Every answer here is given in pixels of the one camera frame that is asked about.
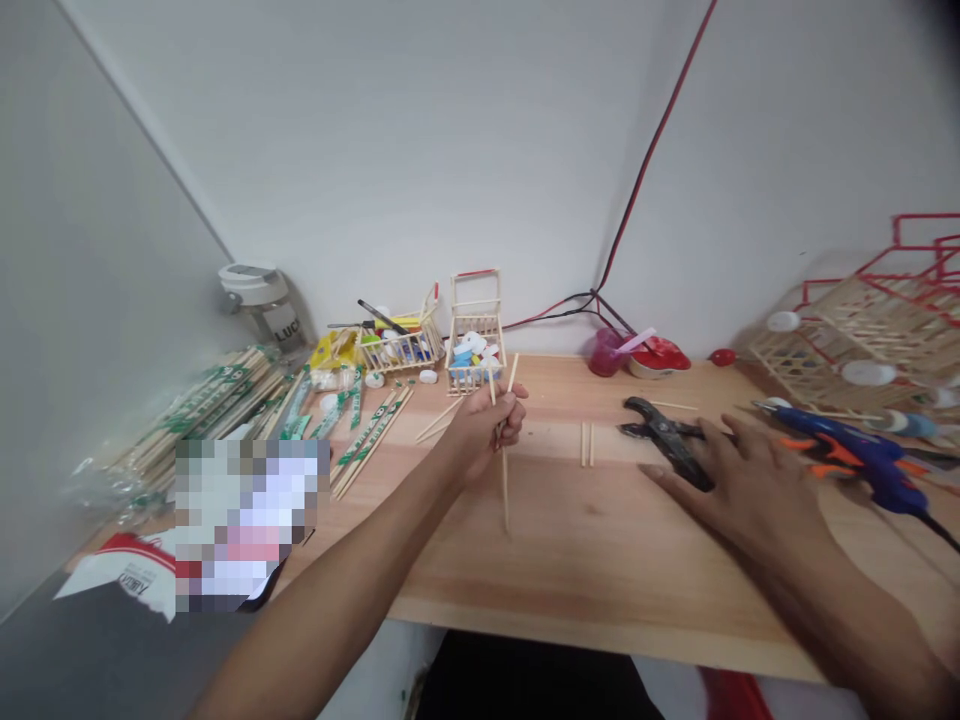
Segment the hand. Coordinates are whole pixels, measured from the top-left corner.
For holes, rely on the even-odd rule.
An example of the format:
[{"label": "hand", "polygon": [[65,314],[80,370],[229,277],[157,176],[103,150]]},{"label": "hand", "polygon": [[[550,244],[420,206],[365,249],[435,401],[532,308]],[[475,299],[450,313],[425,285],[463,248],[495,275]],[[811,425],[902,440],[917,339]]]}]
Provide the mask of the hand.
[{"label": "hand", "polygon": [[794,453],[735,418],[724,415],[723,421],[739,438],[737,446],[701,419],[706,442],[691,447],[716,484],[713,491],[697,490],[668,468],[642,466],[644,473],[694,518],[768,569],[839,549]]},{"label": "hand", "polygon": [[515,383],[513,392],[509,393],[503,381],[498,381],[494,387],[498,396],[496,405],[490,398],[490,388],[480,388],[463,401],[450,427],[437,443],[439,452],[464,463],[464,477],[468,482],[483,474],[499,449],[494,431],[501,422],[506,421],[500,433],[500,447],[516,445],[520,441],[527,410],[517,398],[526,399],[530,393],[519,383]]}]

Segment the blue glue gun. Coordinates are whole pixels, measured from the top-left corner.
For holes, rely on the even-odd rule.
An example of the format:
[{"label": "blue glue gun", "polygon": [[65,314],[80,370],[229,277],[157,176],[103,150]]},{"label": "blue glue gun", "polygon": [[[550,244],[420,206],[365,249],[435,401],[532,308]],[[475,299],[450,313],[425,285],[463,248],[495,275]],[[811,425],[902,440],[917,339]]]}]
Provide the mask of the blue glue gun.
[{"label": "blue glue gun", "polygon": [[897,467],[904,456],[897,443],[797,408],[762,402],[754,405],[787,427],[828,445],[831,451],[827,457],[857,468],[873,490],[871,499],[884,510],[915,517],[927,515],[927,496]]}]

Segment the wooden tabletop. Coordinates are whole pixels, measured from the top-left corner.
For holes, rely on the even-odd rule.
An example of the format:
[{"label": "wooden tabletop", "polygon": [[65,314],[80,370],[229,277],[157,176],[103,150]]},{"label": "wooden tabletop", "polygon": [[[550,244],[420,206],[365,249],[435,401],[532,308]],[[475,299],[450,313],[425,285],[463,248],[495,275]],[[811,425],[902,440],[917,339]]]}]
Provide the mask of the wooden tabletop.
[{"label": "wooden tabletop", "polygon": [[[451,402],[442,379],[415,386],[350,492],[320,508],[316,532],[294,548],[278,590],[427,454],[436,438],[413,441]],[[503,527],[499,463],[492,463],[417,560],[391,618],[823,679],[727,552],[639,472],[637,463],[666,464],[653,444],[615,427],[638,421],[622,408],[631,395],[698,408],[662,408],[678,420],[719,420],[727,412],[758,421],[750,401],[768,393],[733,367],[698,364],[658,381],[625,372],[605,379],[581,358],[532,355],[522,357],[517,382],[530,399],[523,436],[509,456],[511,536]],[[365,395],[364,423],[389,390]],[[580,467],[581,422],[595,423],[594,468]],[[341,422],[332,438],[335,457],[352,437]],[[960,498],[924,490],[934,517],[960,534]],[[853,560],[913,612],[937,652],[957,667],[950,653],[957,649],[960,557],[915,519],[872,506],[865,486],[841,492],[826,481],[820,504]]]}]

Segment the red ball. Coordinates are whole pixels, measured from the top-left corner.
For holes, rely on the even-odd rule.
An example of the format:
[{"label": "red ball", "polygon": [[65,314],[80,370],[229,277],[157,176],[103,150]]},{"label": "red ball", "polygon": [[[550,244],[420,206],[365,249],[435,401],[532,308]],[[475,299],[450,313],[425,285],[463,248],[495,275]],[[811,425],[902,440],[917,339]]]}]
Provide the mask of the red ball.
[{"label": "red ball", "polygon": [[720,348],[719,350],[714,350],[710,355],[710,362],[712,362],[717,367],[726,367],[727,365],[733,365],[737,361],[737,353],[729,348]]}]

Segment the black pliers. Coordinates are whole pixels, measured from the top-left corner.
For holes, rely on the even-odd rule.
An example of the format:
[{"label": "black pliers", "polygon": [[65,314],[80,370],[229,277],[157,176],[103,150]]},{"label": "black pliers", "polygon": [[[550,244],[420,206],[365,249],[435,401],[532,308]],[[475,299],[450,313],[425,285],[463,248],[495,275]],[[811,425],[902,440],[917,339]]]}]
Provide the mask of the black pliers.
[{"label": "black pliers", "polygon": [[624,400],[623,406],[628,410],[636,410],[646,422],[618,425],[617,428],[620,432],[630,437],[653,440],[653,444],[673,465],[677,475],[697,490],[703,492],[713,490],[713,481],[700,467],[700,463],[696,461],[696,458],[693,457],[681,439],[681,435],[703,439],[703,431],[700,428],[670,420],[643,398],[627,398]]}]

